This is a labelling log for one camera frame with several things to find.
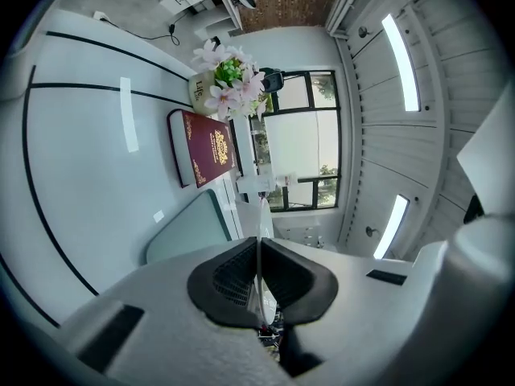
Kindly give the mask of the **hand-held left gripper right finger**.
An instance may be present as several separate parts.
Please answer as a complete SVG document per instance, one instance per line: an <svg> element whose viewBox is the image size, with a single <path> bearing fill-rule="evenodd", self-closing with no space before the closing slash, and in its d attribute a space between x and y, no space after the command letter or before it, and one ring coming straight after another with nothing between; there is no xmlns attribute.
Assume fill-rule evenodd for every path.
<svg viewBox="0 0 515 386"><path fill-rule="evenodd" d="M437 275L437 249L414 262L376 260L287 240L260 243L261 273L280 305L278 363L262 386L427 386L412 337Z"/></svg>

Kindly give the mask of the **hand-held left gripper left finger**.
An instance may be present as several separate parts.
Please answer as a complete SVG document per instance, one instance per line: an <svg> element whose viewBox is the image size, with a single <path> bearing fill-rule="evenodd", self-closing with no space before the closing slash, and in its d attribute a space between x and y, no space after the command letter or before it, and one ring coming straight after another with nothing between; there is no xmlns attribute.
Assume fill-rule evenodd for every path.
<svg viewBox="0 0 515 386"><path fill-rule="evenodd" d="M80 386L290 386L255 331L215 324L192 303L193 269L226 242L146 265L60 327L61 368Z"/></svg>

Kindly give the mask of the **white plate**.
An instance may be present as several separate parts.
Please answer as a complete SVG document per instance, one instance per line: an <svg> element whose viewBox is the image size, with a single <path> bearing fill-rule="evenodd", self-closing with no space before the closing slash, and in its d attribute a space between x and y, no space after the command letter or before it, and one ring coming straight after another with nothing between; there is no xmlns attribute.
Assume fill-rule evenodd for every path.
<svg viewBox="0 0 515 386"><path fill-rule="evenodd" d="M263 238L273 238L274 228L269 202L261 199L256 220L252 223L253 234L257 237L257 268L250 293L249 311L254 312L259 326L269 326L275 320L278 303L262 276Z"/></svg>

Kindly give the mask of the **long ceiling light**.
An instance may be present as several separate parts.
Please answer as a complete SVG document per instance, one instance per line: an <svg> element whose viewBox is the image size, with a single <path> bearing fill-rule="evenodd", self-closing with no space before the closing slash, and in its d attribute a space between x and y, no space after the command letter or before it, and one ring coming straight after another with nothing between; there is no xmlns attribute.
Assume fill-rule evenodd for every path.
<svg viewBox="0 0 515 386"><path fill-rule="evenodd" d="M405 111L418 112L420 110L418 86L414 66L406 43L392 14L386 15L381 21L381 24L387 35L398 66Z"/></svg>
<svg viewBox="0 0 515 386"><path fill-rule="evenodd" d="M396 196L388 223L385 227L385 231L383 232L381 239L376 247L376 250L374 251L374 259L382 259L389 250L389 247L392 244L393 239L395 238L399 228L401 227L402 221L409 207L409 204L410 201L406 197L402 195Z"/></svg>

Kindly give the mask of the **green glass tray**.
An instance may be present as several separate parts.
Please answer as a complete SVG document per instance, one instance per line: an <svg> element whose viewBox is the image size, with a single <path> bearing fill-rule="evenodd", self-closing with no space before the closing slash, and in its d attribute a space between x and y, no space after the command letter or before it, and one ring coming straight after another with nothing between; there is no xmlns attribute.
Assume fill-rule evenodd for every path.
<svg viewBox="0 0 515 386"><path fill-rule="evenodd" d="M141 265L179 257L233 238L213 189L196 196L149 241Z"/></svg>

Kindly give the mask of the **white chair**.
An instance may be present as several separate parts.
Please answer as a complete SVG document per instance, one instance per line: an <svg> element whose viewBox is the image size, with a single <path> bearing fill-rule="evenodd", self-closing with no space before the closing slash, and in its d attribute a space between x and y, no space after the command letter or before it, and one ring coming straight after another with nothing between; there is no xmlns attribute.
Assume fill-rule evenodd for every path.
<svg viewBox="0 0 515 386"><path fill-rule="evenodd" d="M237 180L237 191L247 194L249 199L249 202L235 202L244 237L255 236L252 223L256 220L260 200L267 200L261 197L261 193L272 191L274 187L275 182L270 175L246 175Z"/></svg>

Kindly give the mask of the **black framed window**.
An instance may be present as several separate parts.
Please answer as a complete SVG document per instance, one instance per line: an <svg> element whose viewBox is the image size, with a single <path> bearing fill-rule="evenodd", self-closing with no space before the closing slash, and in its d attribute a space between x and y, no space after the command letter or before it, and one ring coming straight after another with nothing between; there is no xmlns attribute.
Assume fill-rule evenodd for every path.
<svg viewBox="0 0 515 386"><path fill-rule="evenodd" d="M341 180L341 107L332 70L284 72L272 93L273 110L237 117L229 127L237 152L237 180L270 175L261 193L271 211L316 211L338 206ZM247 194L240 194L249 202Z"/></svg>

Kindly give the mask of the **white table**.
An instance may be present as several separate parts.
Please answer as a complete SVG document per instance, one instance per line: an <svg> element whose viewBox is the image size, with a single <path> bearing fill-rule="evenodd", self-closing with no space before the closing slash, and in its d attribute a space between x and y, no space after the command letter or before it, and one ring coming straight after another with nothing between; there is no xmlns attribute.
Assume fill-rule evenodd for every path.
<svg viewBox="0 0 515 386"><path fill-rule="evenodd" d="M20 96L0 102L0 291L52 333L141 265L149 241L199 193L181 187L167 115L190 106L193 68L101 21L53 10ZM122 128L131 81L139 151Z"/></svg>

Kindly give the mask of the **dark red book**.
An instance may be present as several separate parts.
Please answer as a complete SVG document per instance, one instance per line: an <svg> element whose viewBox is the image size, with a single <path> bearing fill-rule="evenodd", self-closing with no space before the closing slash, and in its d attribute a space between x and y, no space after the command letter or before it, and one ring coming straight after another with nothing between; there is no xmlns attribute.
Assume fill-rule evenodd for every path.
<svg viewBox="0 0 515 386"><path fill-rule="evenodd" d="M222 121L174 109L167 129L182 187L203 187L237 166L230 128Z"/></svg>

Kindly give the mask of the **white tape strip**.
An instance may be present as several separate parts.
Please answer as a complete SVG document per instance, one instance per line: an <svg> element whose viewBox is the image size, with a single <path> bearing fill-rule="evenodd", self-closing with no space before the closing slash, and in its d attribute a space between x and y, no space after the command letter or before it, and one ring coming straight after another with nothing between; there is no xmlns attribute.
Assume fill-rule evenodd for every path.
<svg viewBox="0 0 515 386"><path fill-rule="evenodd" d="M138 152L139 144L134 122L131 81L127 77L120 78L120 108L126 148L129 153Z"/></svg>

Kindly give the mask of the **pink flowers in pot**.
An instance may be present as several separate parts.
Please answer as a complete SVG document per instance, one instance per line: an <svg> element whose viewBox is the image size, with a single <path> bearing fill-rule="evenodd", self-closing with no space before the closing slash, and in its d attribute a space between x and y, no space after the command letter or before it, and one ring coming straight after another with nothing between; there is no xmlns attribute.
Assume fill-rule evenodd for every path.
<svg viewBox="0 0 515 386"><path fill-rule="evenodd" d="M195 113L220 120L235 116L262 117L273 110L266 92L266 73L258 70L250 55L235 47L225 47L212 39L194 50L193 60L200 72L188 81Z"/></svg>

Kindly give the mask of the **white desk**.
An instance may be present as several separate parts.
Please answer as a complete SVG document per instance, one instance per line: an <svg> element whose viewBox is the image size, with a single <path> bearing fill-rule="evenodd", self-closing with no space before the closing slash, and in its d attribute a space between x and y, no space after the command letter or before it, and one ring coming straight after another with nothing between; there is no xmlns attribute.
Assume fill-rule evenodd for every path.
<svg viewBox="0 0 515 386"><path fill-rule="evenodd" d="M194 34L205 41L217 37L221 43L229 43L230 32L241 31L243 26L238 7L233 0L221 0L222 5L204 10L192 17Z"/></svg>

